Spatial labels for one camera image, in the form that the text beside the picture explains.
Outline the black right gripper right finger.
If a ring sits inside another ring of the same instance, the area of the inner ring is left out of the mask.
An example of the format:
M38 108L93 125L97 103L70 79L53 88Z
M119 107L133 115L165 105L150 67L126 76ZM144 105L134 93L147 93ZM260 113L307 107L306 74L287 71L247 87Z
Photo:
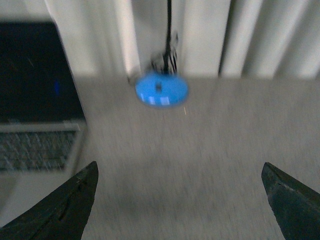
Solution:
M286 240L320 238L320 194L269 162L261 172L268 203Z

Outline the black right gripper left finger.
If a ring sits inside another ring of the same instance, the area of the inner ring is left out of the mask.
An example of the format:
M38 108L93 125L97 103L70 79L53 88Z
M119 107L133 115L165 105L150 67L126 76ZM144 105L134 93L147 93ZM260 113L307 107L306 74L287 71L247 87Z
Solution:
M80 240L99 179L92 161L32 208L1 227L2 240Z

